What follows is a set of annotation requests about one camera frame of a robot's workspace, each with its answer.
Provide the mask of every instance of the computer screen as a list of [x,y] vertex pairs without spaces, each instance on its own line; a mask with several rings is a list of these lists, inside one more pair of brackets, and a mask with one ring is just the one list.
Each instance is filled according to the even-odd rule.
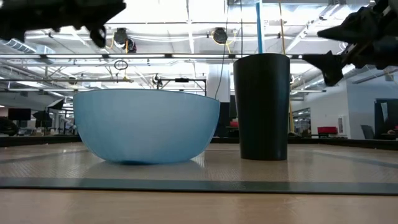
[[9,108],[8,109],[8,119],[11,121],[30,121],[32,116],[31,109],[24,108]]

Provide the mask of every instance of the desk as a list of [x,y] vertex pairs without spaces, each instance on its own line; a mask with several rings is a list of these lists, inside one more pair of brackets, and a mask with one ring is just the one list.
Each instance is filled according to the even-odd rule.
[[381,134],[383,140],[396,140],[397,139],[397,134]]

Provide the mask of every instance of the office chair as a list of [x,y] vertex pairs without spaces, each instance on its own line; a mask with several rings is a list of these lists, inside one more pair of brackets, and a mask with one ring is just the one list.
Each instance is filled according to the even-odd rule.
[[374,131],[373,128],[369,125],[361,125],[363,135],[365,139],[374,139]]

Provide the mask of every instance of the monitor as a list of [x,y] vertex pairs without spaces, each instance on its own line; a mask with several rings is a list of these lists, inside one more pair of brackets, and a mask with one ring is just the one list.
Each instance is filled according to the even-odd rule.
[[230,104],[229,104],[229,117],[231,119],[235,119],[238,117],[238,114],[236,112],[236,101],[235,101],[235,95],[231,95],[230,97]]
[[8,109],[8,119],[11,121],[30,121],[32,116],[31,109],[24,108],[9,108]]

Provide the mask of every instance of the ceiling light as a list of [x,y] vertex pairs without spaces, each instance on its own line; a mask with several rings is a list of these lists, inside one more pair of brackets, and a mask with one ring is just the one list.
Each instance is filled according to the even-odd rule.
[[292,92],[296,93],[324,93],[326,90],[292,90]]
[[173,54],[173,58],[228,58],[228,55],[222,55],[222,54]]
[[38,89],[8,89],[8,91],[40,91]]
[[31,87],[37,87],[37,88],[43,87],[42,84],[39,84],[37,82],[22,81],[22,82],[17,82],[17,83],[22,84],[22,85],[31,86]]
[[247,57],[247,56],[250,56],[250,55],[235,55],[236,58],[243,58],[243,57]]
[[48,89],[48,90],[43,90],[43,91],[75,91],[75,90],[73,90],[73,89],[59,89],[59,90],[56,90],[56,89]]
[[40,58],[40,55],[36,54],[6,54],[0,55],[0,58]]
[[82,54],[71,54],[71,55],[53,54],[53,55],[51,55],[51,54],[48,54],[46,56],[47,56],[47,58],[102,58],[102,55],[100,55],[100,54],[86,54],[86,55],[82,55]]
[[164,58],[164,54],[110,54],[110,58]]

